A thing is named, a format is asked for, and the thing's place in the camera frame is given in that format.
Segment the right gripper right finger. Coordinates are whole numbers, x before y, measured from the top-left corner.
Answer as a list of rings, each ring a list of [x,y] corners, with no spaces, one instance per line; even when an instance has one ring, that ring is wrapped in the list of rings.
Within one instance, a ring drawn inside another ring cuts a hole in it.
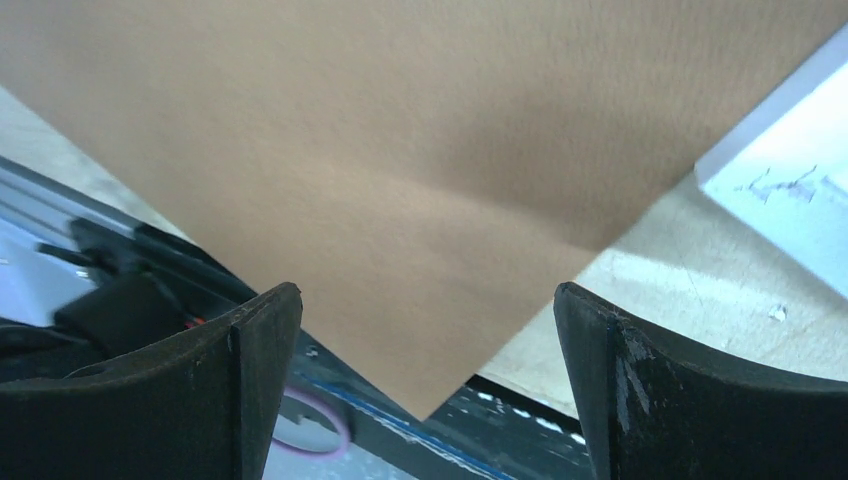
[[[573,282],[553,312],[599,479],[843,479],[847,385],[758,364]]]

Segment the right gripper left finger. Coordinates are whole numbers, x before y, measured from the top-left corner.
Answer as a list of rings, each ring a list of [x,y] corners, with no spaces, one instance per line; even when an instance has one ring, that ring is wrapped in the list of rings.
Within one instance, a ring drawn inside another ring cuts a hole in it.
[[[5,479],[259,479],[303,302],[289,282],[62,379],[1,387]]]

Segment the white picture frame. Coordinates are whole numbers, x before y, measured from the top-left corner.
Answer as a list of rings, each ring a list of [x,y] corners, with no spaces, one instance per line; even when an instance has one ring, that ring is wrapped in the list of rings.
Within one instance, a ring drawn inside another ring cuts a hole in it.
[[[847,294],[847,29],[695,164],[699,190]]]

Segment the brown cardboard backing board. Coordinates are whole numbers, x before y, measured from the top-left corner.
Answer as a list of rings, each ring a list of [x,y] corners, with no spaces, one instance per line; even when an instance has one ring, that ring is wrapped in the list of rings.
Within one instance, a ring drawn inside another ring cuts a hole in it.
[[[425,419],[843,1],[5,1],[1,83]]]

